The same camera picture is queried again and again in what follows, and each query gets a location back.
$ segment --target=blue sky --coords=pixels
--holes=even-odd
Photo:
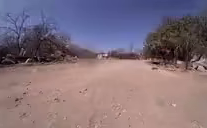
[[[142,46],[163,16],[198,13],[207,0],[0,0],[0,13],[28,10],[31,21],[43,10],[61,31],[96,50]]]

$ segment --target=vegetation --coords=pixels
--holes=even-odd
[[[207,58],[207,17],[164,18],[156,31],[148,34],[143,51],[146,57],[185,61],[187,69],[194,56]]]
[[[70,36],[59,32],[44,13],[37,24],[29,24],[29,18],[23,11],[18,15],[8,13],[5,20],[0,20],[0,63],[7,55],[23,62],[28,58],[49,62],[68,56],[95,56],[90,50],[72,45]]]

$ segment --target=dirt path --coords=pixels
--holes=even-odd
[[[143,61],[0,69],[0,128],[207,128],[207,77]]]

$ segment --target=dirt road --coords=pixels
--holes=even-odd
[[[207,77],[128,60],[0,69],[0,128],[207,128]]]

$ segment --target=distant tree line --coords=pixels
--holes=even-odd
[[[147,58],[185,61],[197,56],[207,58],[207,16],[166,17],[147,35],[143,54]]]

